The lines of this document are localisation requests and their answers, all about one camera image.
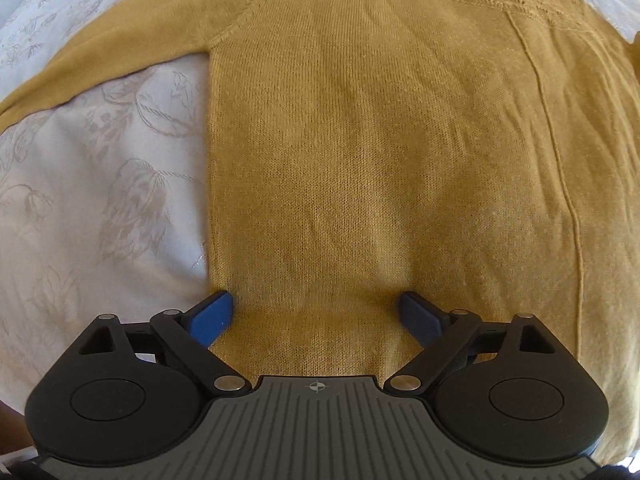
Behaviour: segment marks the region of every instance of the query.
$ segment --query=ribbed surface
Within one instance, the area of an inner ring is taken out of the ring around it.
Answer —
[[[580,480],[594,465],[494,464],[444,436],[419,400],[356,377],[265,378],[248,396],[214,402],[200,427],[160,457],[96,469],[47,460],[43,468],[60,480]]]

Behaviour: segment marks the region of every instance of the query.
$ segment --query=bed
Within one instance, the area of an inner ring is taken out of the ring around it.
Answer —
[[[0,28],[0,100],[118,1],[24,0]],[[585,1],[628,41],[640,30],[639,0]],[[204,55],[153,66],[0,136],[0,399],[12,408],[98,314],[148,320],[206,295],[206,73]]]

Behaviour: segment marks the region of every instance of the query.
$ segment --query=metal pin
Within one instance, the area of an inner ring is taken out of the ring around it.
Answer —
[[[235,392],[244,386],[244,379],[237,375],[223,375],[218,377],[213,385],[224,392]]]
[[[402,392],[410,392],[411,390],[417,390],[422,383],[420,379],[412,375],[396,375],[389,381],[391,387]]]

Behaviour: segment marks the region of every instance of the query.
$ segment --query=sweater sleeve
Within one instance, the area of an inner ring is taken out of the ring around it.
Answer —
[[[124,0],[116,4],[0,104],[0,134],[27,115],[64,104],[105,81],[206,52],[253,1]]]

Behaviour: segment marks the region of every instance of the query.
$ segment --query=mustard knit sweater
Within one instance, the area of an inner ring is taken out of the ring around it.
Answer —
[[[375,374],[419,350],[400,292],[534,312],[640,410],[640,39],[582,0],[124,0],[0,105],[0,132],[208,52],[213,350],[259,374]]]

